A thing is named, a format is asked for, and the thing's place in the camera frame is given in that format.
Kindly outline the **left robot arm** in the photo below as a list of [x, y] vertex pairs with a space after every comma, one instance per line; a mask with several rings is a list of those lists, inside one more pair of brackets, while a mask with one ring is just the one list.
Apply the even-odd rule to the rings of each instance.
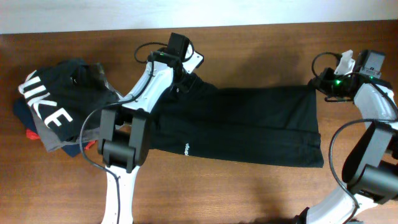
[[204, 57], [192, 41], [171, 33], [164, 48], [151, 52], [145, 70], [132, 90], [101, 112], [98, 152], [107, 176], [103, 223], [133, 223], [132, 201], [139, 169], [149, 152], [150, 114], [162, 94], [183, 84]]

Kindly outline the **black t-shirt small logo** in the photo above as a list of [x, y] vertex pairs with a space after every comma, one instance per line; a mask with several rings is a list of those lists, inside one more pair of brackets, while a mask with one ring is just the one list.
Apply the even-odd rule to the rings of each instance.
[[170, 89], [152, 111], [151, 148], [224, 161], [323, 167], [313, 88], [217, 88], [198, 76], [188, 93]]

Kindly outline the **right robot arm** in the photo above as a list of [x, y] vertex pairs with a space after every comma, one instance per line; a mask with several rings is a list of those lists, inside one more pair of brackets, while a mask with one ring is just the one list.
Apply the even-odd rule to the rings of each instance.
[[[336, 67], [315, 74], [309, 84], [326, 102], [351, 102], [362, 117], [342, 125], [330, 141], [328, 160], [337, 188], [295, 216], [294, 223], [356, 223], [361, 212], [397, 200], [397, 165], [382, 159], [386, 154], [397, 158], [397, 105], [392, 85], [381, 79], [386, 56], [375, 50], [363, 50], [357, 59], [352, 50], [332, 56]], [[337, 175], [332, 162], [335, 141], [342, 130], [359, 123], [366, 130]]]

